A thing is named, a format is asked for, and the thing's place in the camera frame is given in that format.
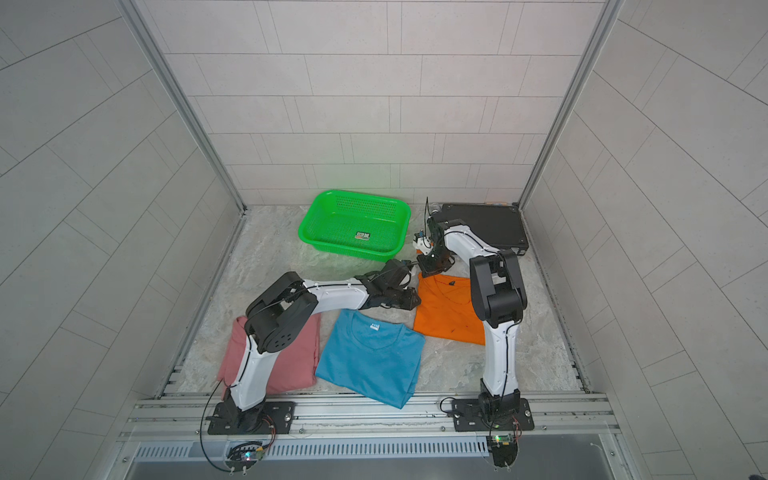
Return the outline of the orange t-shirt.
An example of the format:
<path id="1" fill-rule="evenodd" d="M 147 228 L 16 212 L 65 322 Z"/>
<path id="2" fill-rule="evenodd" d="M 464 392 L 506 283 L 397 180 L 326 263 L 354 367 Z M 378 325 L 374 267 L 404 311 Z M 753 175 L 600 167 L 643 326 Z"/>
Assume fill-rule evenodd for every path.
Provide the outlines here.
<path id="1" fill-rule="evenodd" d="M 468 278 L 419 275 L 417 293 L 421 304 L 416 309 L 413 330 L 430 337 L 484 345 L 483 322 L 474 311 L 470 286 Z"/>

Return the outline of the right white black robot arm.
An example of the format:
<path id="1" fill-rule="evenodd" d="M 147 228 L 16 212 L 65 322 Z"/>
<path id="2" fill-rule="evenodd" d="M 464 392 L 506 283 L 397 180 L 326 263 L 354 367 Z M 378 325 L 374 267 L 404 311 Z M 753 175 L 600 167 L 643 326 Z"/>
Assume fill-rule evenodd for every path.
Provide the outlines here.
<path id="1" fill-rule="evenodd" d="M 471 304 L 485 336 L 481 417 L 490 423 L 519 412 L 516 339 L 528 300 L 518 254 L 488 244 L 464 224 L 444 228 L 432 222 L 414 235 L 413 245 L 427 276 L 447 271 L 455 259 L 468 265 Z"/>

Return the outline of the blue t-shirt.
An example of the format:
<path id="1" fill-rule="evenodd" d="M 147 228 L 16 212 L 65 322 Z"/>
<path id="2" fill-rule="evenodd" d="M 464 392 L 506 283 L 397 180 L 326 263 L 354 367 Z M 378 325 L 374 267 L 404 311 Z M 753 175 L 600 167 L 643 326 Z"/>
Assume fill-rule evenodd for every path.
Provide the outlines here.
<path id="1" fill-rule="evenodd" d="M 401 409 L 415 392 L 425 337 L 404 324 L 343 310 L 322 350 L 316 376 Z"/>

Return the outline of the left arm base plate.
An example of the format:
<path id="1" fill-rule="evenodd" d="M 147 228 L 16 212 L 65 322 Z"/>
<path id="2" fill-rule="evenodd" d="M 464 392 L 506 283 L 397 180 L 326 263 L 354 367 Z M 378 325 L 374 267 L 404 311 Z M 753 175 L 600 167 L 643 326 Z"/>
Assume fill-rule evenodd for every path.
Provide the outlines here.
<path id="1" fill-rule="evenodd" d="M 265 401 L 249 409 L 239 409 L 232 399 L 219 402 L 213 414 L 207 416 L 209 435 L 267 435 L 288 434 L 294 418 L 296 403 Z"/>

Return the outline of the green plastic basket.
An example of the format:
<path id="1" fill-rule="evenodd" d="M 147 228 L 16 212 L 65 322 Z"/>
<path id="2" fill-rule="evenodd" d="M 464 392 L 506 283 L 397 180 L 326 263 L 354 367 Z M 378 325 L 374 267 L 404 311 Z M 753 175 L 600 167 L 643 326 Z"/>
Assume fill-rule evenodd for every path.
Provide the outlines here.
<path id="1" fill-rule="evenodd" d="M 410 218 L 402 200 L 328 190 L 310 205 L 298 237 L 319 251 L 386 262 L 403 248 Z"/>

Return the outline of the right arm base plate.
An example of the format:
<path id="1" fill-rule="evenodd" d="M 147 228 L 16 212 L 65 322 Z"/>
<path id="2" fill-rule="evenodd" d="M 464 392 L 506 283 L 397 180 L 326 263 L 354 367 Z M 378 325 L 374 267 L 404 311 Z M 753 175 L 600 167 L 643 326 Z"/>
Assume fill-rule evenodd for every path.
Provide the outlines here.
<path id="1" fill-rule="evenodd" d="M 477 398 L 454 399 L 446 410 L 457 432 L 527 432 L 535 429 L 529 402 L 525 398 L 520 399 L 517 409 L 504 405 L 496 413 L 484 412 Z"/>

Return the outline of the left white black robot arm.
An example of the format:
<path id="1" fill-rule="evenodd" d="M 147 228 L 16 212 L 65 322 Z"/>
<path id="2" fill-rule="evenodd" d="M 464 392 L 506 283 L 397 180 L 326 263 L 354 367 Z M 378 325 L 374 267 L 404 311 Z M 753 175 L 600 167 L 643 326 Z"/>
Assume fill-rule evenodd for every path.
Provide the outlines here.
<path id="1" fill-rule="evenodd" d="M 313 281 L 295 271 L 281 275 L 246 309 L 245 352 L 230 398 L 239 412 L 258 412 L 279 352 L 298 337 L 314 314 L 376 307 L 411 311 L 420 304 L 409 285 L 414 263 L 389 260 L 379 271 L 347 280 Z"/>

